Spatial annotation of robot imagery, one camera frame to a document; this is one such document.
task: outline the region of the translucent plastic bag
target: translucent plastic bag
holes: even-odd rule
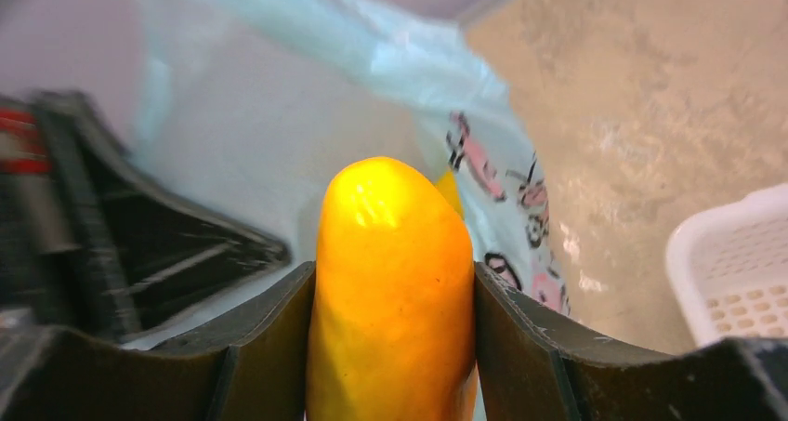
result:
[[[542,169],[508,91],[449,23],[375,0],[142,0],[136,162],[314,257],[323,192],[387,155],[452,169],[474,255],[569,312]]]

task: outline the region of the white plastic basket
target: white plastic basket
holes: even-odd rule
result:
[[[699,347],[727,335],[788,336],[788,183],[688,218],[666,264]]]

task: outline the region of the brown surface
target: brown surface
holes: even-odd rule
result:
[[[692,348],[665,243],[788,178],[787,19],[788,0],[514,0],[468,32],[541,156],[580,321]]]

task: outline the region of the yellow object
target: yellow object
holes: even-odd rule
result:
[[[435,184],[435,187],[438,188],[438,191],[449,204],[452,205],[454,210],[460,214],[460,217],[463,216],[463,205],[460,203],[460,194],[457,192],[457,183],[454,182],[454,175],[451,171],[446,172],[440,179],[438,183]]]
[[[350,165],[325,194],[317,251],[307,420],[470,420],[471,242],[435,186],[394,159]]]

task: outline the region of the plastic bag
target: plastic bag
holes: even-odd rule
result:
[[[314,257],[322,195],[387,155],[453,170],[474,256],[565,314],[549,210],[507,86],[452,24],[375,0],[142,0],[138,165]]]

